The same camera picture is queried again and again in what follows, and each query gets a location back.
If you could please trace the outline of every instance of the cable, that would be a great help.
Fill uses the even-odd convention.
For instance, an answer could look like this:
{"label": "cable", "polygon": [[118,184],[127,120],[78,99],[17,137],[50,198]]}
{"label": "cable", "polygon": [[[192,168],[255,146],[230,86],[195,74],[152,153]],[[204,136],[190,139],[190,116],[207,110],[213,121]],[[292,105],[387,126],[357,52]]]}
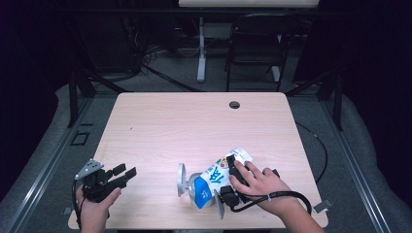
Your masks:
{"label": "cable", "polygon": [[[184,52],[182,52],[182,50],[195,50],[195,52],[193,52],[193,53],[191,53],[191,54],[185,54]],[[199,52],[199,50],[200,50],[200,47],[198,47],[198,48],[193,48],[193,49],[190,49],[190,48],[187,48],[187,49],[178,49],[178,52],[179,52],[179,54],[182,55],[182,56],[191,57],[191,56],[196,55],[196,54]]]}
{"label": "cable", "polygon": [[73,180],[73,185],[72,185],[72,202],[73,202],[73,207],[75,208],[75,213],[77,217],[77,223],[79,225],[79,229],[82,229],[82,223],[81,223],[81,211],[79,210],[79,207],[76,202],[76,180]]}
{"label": "cable", "polygon": [[329,158],[329,156],[328,156],[328,154],[327,154],[326,146],[325,146],[325,144],[321,141],[321,139],[318,137],[318,135],[316,135],[316,134],[315,134],[314,132],[312,132],[310,129],[308,129],[308,128],[305,127],[303,124],[301,124],[301,123],[299,123],[299,122],[297,122],[297,121],[295,121],[295,123],[296,123],[297,125],[299,125],[300,127],[304,128],[305,130],[307,130],[309,133],[311,133],[311,134],[316,138],[316,140],[318,140],[318,142],[321,144],[322,148],[324,149],[324,152],[325,152],[325,165],[324,165],[324,169],[322,170],[321,174],[320,174],[320,175],[318,176],[318,178],[316,179],[316,183],[318,183],[318,182],[321,180],[322,176],[324,175],[325,170],[326,170],[326,167],[327,167],[327,163],[328,163],[328,158]]}
{"label": "cable", "polygon": [[163,50],[161,46],[152,46],[151,48],[146,49],[145,56],[159,53],[162,51],[166,51],[166,50]]}
{"label": "cable", "polygon": [[150,72],[154,73],[155,75],[161,77],[162,79],[171,82],[172,84],[174,84],[174,85],[177,86],[178,88],[181,88],[181,89],[183,89],[183,90],[193,91],[193,92],[205,92],[204,90],[197,89],[197,88],[188,86],[188,85],[183,84],[183,83],[179,83],[178,81],[176,81],[176,80],[174,80],[174,79],[172,79],[172,78],[170,78],[170,77],[168,77],[168,76],[166,76],[166,75],[164,75],[164,74],[162,74],[162,73],[160,73],[160,72],[152,69],[151,67],[147,66],[146,64],[142,64],[142,66],[145,67],[146,69],[148,69]]}
{"label": "cable", "polygon": [[85,200],[86,200],[86,198],[84,197],[83,198],[83,201],[82,201],[82,204],[80,204],[80,209],[79,209],[79,211],[82,213],[82,207],[83,207],[83,203],[85,202]]}
{"label": "cable", "polygon": [[276,198],[276,197],[285,197],[285,196],[291,196],[291,197],[295,197],[295,198],[299,198],[300,200],[302,200],[302,202],[306,205],[306,211],[309,215],[312,214],[312,206],[309,202],[309,200],[301,193],[299,192],[295,192],[295,191],[278,191],[278,192],[272,192],[269,195],[245,195],[242,193],[239,193],[241,195],[247,196],[247,197],[261,197],[258,200],[253,201],[252,203],[241,207],[239,209],[234,209],[234,206],[230,207],[230,210],[233,211],[234,213],[239,213],[241,211],[244,211],[262,201],[266,201],[269,200],[269,198]]}
{"label": "cable", "polygon": [[124,76],[121,77],[115,77],[115,78],[108,78],[108,77],[104,77],[104,74],[108,74],[108,73],[99,73],[99,75],[103,78],[105,78],[106,80],[112,82],[112,83],[116,83],[116,82],[120,82],[120,81],[125,81],[125,80],[130,80],[131,78],[137,76],[140,73],[140,71],[131,71],[128,74],[125,74]]}

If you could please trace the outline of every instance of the metal stand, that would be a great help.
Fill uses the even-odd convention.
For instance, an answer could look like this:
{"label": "metal stand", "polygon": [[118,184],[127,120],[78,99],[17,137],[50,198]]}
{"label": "metal stand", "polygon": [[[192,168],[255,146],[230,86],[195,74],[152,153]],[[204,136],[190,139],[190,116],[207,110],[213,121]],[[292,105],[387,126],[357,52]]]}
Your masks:
{"label": "metal stand", "polygon": [[89,78],[106,85],[111,88],[116,93],[130,92],[127,91],[118,85],[107,81],[103,77],[91,72],[87,69],[78,69],[75,68],[75,71],[72,73],[69,81],[69,93],[70,93],[70,122],[67,127],[72,127],[72,125],[78,119],[79,104],[78,104],[78,93],[77,88],[81,91],[82,95],[85,98],[92,98],[96,94],[94,86],[91,84]]}
{"label": "metal stand", "polygon": [[205,82],[205,71],[206,71],[206,55],[205,55],[205,34],[204,34],[204,23],[203,17],[199,20],[199,66],[197,68],[197,81],[199,83]]}
{"label": "metal stand", "polygon": [[333,122],[335,123],[336,127],[339,131],[342,131],[341,125],[341,112],[342,112],[342,72],[338,71],[327,71],[317,78],[305,82],[304,84],[286,92],[286,96],[294,96],[295,94],[299,93],[300,91],[308,88],[309,86],[318,83],[324,82],[321,88],[318,90],[317,97],[319,101],[326,101],[330,94],[334,92],[334,100],[333,100]]}

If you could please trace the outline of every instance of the human hand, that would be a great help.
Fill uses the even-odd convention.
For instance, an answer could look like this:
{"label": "human hand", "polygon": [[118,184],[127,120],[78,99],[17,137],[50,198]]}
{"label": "human hand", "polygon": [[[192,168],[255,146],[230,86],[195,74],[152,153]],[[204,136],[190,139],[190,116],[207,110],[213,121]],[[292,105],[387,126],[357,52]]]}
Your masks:
{"label": "human hand", "polygon": [[[276,191],[290,191],[291,189],[285,184],[279,177],[277,177],[270,168],[265,168],[261,172],[252,162],[247,161],[245,166],[249,168],[248,171],[242,163],[235,160],[234,165],[236,166],[239,173],[246,180],[249,186],[241,184],[236,177],[230,176],[230,182],[233,187],[247,195],[252,200],[257,200],[258,197],[253,197],[254,195],[267,195]],[[290,210],[291,207],[296,206],[297,208],[302,208],[300,203],[294,197],[278,197],[271,201],[263,201],[258,203],[258,205],[266,210],[267,212],[281,216],[282,213]]]}
{"label": "human hand", "polygon": [[76,191],[76,199],[81,211],[81,223],[83,233],[100,233],[106,230],[106,221],[109,208],[121,195],[118,187],[113,190],[102,202],[95,203],[88,201],[83,194],[82,185]]}

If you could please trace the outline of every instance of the dark floor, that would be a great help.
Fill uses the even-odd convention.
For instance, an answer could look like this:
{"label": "dark floor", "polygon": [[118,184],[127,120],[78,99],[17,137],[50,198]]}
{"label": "dark floor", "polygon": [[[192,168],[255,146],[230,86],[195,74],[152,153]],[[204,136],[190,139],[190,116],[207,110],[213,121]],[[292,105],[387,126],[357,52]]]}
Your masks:
{"label": "dark floor", "polygon": [[[198,83],[197,57],[180,53],[158,51],[150,57],[150,67],[186,85],[204,91],[224,91],[224,47],[218,42],[208,48],[206,81]],[[300,47],[291,52],[281,91],[294,85],[292,77],[299,58]],[[194,50],[181,50],[185,54]],[[234,75],[256,74],[259,70],[239,69]],[[270,79],[270,73],[262,73]],[[112,80],[117,77],[107,76]],[[171,82],[142,69],[131,79],[116,82],[127,90],[136,92],[184,91]],[[233,91],[273,91],[273,83],[251,85],[236,83]],[[106,86],[94,84],[97,95],[85,99],[80,95],[80,118],[68,129],[68,86],[58,92],[59,106],[53,122],[41,144],[33,153],[9,194],[0,204],[0,231],[2,232],[75,232],[67,226],[65,208],[71,208],[70,191],[76,174],[93,157],[117,94]],[[376,168],[374,148],[356,108],[344,98],[342,109],[343,132],[330,121],[330,105],[319,102],[312,86],[297,96],[290,97],[293,116],[325,144],[328,164],[318,183],[323,199],[329,198],[333,206],[327,212],[327,232],[408,232],[412,230],[410,210],[388,188],[385,179]],[[297,125],[314,177],[317,178],[326,162],[325,150],[316,137]],[[84,146],[70,146],[76,132],[87,132]],[[284,230],[273,229],[273,232]]]}

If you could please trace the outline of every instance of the dark background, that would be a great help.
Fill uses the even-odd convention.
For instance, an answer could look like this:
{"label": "dark background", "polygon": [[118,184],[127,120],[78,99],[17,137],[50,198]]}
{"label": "dark background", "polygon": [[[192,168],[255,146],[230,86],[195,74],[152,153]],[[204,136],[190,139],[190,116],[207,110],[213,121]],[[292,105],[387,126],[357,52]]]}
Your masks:
{"label": "dark background", "polygon": [[[161,7],[176,6],[176,1],[160,2],[165,4]],[[109,5],[99,3],[99,6],[110,6],[111,3],[105,1],[104,4]],[[107,20],[100,22],[108,25],[104,27],[105,31],[102,28],[88,31],[86,25],[68,28],[61,17],[43,11],[49,4],[48,1],[22,0],[1,3],[1,199],[50,125],[57,106],[54,93],[68,83],[74,61],[90,69],[97,66],[136,69],[133,50],[127,36],[120,34],[118,18],[96,19]],[[344,93],[357,106],[371,134],[378,166],[390,187],[412,207],[409,198],[412,193],[409,175],[412,167],[412,22],[409,13],[412,9],[406,0],[379,4],[324,0],[320,4],[320,12],[357,9],[364,10],[363,17],[314,20],[294,79],[314,79],[345,57]],[[158,28],[170,31],[170,26],[179,20],[168,21],[169,26],[158,27],[164,20],[151,20],[151,24],[146,25],[146,34],[155,35]],[[71,30],[82,36],[84,44],[73,37]],[[157,37],[158,42],[172,50],[173,36],[164,35],[162,39]],[[354,38],[355,50],[345,52],[347,43],[354,42]],[[117,55],[122,59],[102,59],[105,50],[113,48],[120,48]]]}

